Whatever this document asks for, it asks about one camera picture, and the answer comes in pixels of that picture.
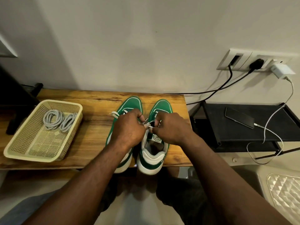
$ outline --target black monitor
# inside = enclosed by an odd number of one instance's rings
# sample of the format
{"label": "black monitor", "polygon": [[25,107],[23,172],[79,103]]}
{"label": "black monitor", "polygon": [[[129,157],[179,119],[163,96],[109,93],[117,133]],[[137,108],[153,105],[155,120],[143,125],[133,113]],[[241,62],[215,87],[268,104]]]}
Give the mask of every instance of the black monitor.
{"label": "black monitor", "polygon": [[19,84],[0,65],[0,110],[10,109],[15,111],[15,117],[9,122],[6,133],[13,135],[23,119],[38,105],[36,98],[43,84],[26,87]]}

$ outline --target white shoe sole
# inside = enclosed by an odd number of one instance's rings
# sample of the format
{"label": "white shoe sole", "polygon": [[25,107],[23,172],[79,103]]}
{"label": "white shoe sole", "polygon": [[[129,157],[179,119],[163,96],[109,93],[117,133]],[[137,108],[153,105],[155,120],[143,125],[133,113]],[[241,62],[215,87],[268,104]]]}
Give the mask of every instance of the white shoe sole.
{"label": "white shoe sole", "polygon": [[131,160],[132,160],[132,154],[130,155],[129,160],[124,164],[124,166],[121,166],[121,167],[117,168],[114,173],[118,174],[118,173],[122,173],[125,170],[127,170],[127,168],[129,167],[129,165],[131,163]]}
{"label": "white shoe sole", "polygon": [[161,165],[158,168],[156,168],[154,170],[149,170],[149,169],[143,167],[143,165],[141,163],[141,160],[140,160],[140,155],[138,155],[138,157],[137,157],[137,168],[143,174],[146,174],[146,175],[155,175],[155,174],[157,174],[161,170],[162,167],[163,167],[163,162],[161,163]]}

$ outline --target wall switch plate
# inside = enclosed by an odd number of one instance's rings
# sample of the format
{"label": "wall switch plate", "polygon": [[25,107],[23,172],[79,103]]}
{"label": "wall switch plate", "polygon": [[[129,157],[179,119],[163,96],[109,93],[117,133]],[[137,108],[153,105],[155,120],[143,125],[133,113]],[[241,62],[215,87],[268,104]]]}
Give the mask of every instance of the wall switch plate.
{"label": "wall switch plate", "polygon": [[0,57],[17,58],[16,52],[0,34]]}
{"label": "wall switch plate", "polygon": [[248,60],[239,68],[238,71],[249,71],[249,65],[257,59],[263,59],[264,64],[261,69],[256,72],[270,72],[274,64],[287,64],[291,60],[295,60],[298,54],[279,53],[269,51],[253,51]]}
{"label": "wall switch plate", "polygon": [[238,71],[251,54],[252,51],[249,50],[231,48],[220,62],[217,70],[228,70],[228,65],[233,62],[231,69]]}

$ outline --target shoe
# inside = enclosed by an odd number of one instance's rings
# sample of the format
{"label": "shoe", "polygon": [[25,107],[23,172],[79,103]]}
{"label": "shoe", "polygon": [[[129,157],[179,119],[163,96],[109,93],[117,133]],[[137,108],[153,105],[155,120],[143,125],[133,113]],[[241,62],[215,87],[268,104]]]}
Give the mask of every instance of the shoe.
{"label": "shoe", "polygon": [[[157,101],[150,111],[148,125],[154,127],[155,117],[158,112],[173,113],[171,104],[165,99]],[[149,130],[146,130],[142,140],[142,149],[137,158],[138,169],[147,175],[157,174],[163,166],[163,160],[168,149],[169,144],[163,142],[157,135],[150,133]]]}
{"label": "shoe", "polygon": [[[122,105],[118,108],[117,112],[113,111],[111,115],[114,117],[114,120],[112,122],[112,127],[110,129],[110,133],[108,134],[108,137],[106,139],[105,146],[110,142],[111,135],[113,133],[113,127],[114,123],[117,121],[118,117],[120,115],[126,114],[127,112],[133,110],[133,109],[139,109],[141,113],[143,113],[143,107],[142,102],[140,98],[137,96],[131,96],[125,100],[125,102],[122,103]],[[125,157],[122,159],[121,163],[115,170],[115,173],[122,173],[124,172],[130,165],[131,159],[132,159],[132,150],[131,148],[128,153],[125,155]]]}

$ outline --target shoe insole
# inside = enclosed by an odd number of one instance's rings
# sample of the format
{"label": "shoe insole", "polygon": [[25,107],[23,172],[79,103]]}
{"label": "shoe insole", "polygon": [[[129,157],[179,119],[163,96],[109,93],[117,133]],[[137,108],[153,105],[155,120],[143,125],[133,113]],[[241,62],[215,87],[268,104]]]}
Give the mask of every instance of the shoe insole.
{"label": "shoe insole", "polygon": [[155,142],[153,140],[149,140],[145,146],[151,155],[156,155],[160,151],[163,151],[164,145],[162,143]]}

